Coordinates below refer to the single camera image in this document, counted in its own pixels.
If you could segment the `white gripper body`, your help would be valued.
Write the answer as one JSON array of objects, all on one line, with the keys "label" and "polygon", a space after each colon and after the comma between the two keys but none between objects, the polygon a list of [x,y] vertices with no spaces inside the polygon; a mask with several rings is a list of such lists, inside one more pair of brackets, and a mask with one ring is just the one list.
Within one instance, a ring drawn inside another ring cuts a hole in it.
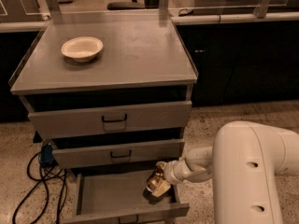
[{"label": "white gripper body", "polygon": [[171,185],[176,185],[186,179],[188,172],[189,168],[185,160],[170,161],[164,168],[164,178]]}]

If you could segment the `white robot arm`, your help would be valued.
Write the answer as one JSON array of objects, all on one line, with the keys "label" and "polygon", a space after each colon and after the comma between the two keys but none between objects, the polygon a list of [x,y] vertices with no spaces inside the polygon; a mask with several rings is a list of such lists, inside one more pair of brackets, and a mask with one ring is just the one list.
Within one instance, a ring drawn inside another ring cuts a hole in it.
[{"label": "white robot arm", "polygon": [[147,190],[160,197],[185,180],[211,180],[215,224],[283,224],[275,177],[298,174],[298,133],[234,121],[219,129],[211,147],[157,162]]}]

